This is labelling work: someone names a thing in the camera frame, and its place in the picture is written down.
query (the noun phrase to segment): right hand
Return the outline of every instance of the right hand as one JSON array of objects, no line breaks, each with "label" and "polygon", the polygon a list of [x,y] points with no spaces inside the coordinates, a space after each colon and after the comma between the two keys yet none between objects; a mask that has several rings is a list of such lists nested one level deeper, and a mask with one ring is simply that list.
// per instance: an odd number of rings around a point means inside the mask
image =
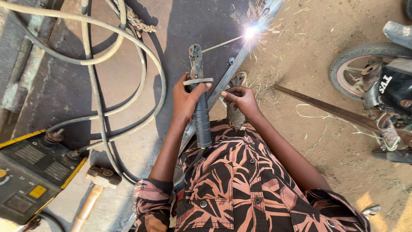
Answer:
[{"label": "right hand", "polygon": [[225,98],[223,102],[227,106],[233,102],[233,109],[239,109],[248,121],[255,116],[259,116],[259,113],[261,114],[253,91],[249,88],[236,85],[226,91],[222,91],[221,95]]}]

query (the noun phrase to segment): dirt ground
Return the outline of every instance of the dirt ground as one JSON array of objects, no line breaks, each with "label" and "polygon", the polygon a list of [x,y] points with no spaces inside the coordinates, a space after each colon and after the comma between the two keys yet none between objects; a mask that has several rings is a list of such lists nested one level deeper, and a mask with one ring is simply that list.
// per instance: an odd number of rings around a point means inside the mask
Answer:
[{"label": "dirt ground", "polygon": [[[412,231],[412,167],[374,159],[371,150],[379,148],[375,138],[356,134],[352,125],[334,118],[302,117],[297,111],[304,116],[327,113],[298,106],[302,102],[270,88],[277,83],[360,114],[362,103],[332,86],[329,68],[353,46],[389,41],[382,33],[389,20],[411,24],[403,14],[402,0],[285,0],[272,19],[273,25],[282,23],[284,33],[267,37],[264,49],[254,50],[257,60],[252,52],[240,71],[247,72],[247,86],[263,114],[326,175],[335,192],[359,210],[382,206],[378,215],[370,217],[372,231],[408,232]],[[224,118],[224,106],[217,102],[210,116]]]}]

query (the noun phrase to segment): hammer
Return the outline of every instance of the hammer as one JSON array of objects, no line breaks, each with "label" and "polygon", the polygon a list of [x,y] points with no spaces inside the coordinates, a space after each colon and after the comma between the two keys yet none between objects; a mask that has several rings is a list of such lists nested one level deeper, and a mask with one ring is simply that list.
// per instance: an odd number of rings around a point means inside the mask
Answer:
[{"label": "hammer", "polygon": [[114,174],[112,170],[97,168],[96,166],[92,166],[87,170],[86,179],[92,180],[94,186],[83,204],[82,210],[76,216],[70,232],[80,232],[82,230],[105,187],[115,189],[122,181],[122,178]]}]

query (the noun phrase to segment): left hand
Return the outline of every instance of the left hand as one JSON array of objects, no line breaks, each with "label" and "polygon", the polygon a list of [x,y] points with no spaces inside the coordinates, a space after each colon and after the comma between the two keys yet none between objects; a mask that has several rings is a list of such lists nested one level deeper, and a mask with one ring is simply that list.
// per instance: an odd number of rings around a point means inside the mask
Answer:
[{"label": "left hand", "polygon": [[183,82],[190,73],[183,74],[173,87],[173,119],[183,120],[187,124],[193,116],[200,96],[212,87],[212,83],[199,83],[191,93],[186,92]]}]

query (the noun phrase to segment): shirt sleeve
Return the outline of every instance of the shirt sleeve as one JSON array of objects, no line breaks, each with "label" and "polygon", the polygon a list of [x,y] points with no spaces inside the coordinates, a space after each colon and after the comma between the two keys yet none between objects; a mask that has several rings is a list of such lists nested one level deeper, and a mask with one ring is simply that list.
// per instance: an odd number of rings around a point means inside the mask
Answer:
[{"label": "shirt sleeve", "polygon": [[357,231],[370,232],[369,220],[343,196],[323,189],[308,190],[304,195],[322,215],[339,220],[342,225],[355,228]]},{"label": "shirt sleeve", "polygon": [[165,232],[169,227],[172,182],[142,179],[134,187],[136,231]]}]

